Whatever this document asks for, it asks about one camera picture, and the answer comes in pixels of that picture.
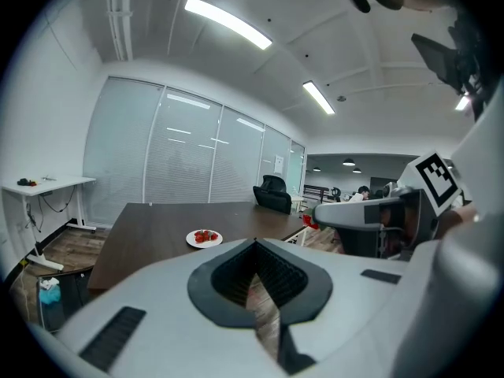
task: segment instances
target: plate of food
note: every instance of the plate of food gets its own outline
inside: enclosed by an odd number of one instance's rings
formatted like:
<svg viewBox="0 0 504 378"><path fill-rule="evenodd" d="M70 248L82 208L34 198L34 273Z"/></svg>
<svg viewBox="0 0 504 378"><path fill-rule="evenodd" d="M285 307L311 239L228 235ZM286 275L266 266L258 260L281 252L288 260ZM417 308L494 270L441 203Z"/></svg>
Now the plate of food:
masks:
<svg viewBox="0 0 504 378"><path fill-rule="evenodd" d="M212 230L196 230L187 234L186 241L195 248L210 248L222 243L222 235Z"/></svg>

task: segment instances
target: blue plastic bag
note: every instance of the blue plastic bag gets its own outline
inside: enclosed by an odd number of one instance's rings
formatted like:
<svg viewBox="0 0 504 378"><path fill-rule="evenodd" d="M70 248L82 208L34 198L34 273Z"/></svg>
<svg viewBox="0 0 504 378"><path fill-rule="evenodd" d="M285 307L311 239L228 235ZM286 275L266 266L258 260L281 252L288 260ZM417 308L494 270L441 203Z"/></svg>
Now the blue plastic bag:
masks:
<svg viewBox="0 0 504 378"><path fill-rule="evenodd" d="M53 302L58 302L61 299L60 286L52 286L49 290L39 291L40 302L46 305L52 304Z"/></svg>

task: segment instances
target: red object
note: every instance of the red object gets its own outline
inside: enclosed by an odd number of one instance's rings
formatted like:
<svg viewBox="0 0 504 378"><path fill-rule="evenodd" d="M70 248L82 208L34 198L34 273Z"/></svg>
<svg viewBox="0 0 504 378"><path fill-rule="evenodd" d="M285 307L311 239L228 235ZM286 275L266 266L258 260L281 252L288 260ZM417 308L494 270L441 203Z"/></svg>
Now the red object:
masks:
<svg viewBox="0 0 504 378"><path fill-rule="evenodd" d="M195 232L196 243L205 243L207 241L215 241L219 235L210 230L201 230Z"/></svg>
<svg viewBox="0 0 504 378"><path fill-rule="evenodd" d="M302 215L302 223L315 230L318 229L318 224L312 224L312 217L309 214Z"/></svg>

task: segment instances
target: dark brown table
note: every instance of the dark brown table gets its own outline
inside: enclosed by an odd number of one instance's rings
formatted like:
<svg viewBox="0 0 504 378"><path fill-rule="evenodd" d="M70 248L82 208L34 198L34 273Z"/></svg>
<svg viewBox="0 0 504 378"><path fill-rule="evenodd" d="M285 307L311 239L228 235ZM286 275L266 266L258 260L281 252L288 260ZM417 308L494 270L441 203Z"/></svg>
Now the dark brown table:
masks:
<svg viewBox="0 0 504 378"><path fill-rule="evenodd" d="M251 202L152 205L128 203L103 244L88 288L99 295L144 266L189 254L189 232L207 228L224 243L243 238L285 240L304 227L296 216Z"/></svg>

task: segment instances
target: person with black hair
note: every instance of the person with black hair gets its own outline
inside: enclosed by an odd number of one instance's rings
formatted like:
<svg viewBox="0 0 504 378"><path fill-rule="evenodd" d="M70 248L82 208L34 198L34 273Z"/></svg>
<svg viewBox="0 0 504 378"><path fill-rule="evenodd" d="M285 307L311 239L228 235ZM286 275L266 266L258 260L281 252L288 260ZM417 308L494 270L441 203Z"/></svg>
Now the person with black hair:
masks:
<svg viewBox="0 0 504 378"><path fill-rule="evenodd" d="M358 193L356 193L350 199L350 202L362 202L363 200L368 200L370 195L369 188L367 186L359 187Z"/></svg>

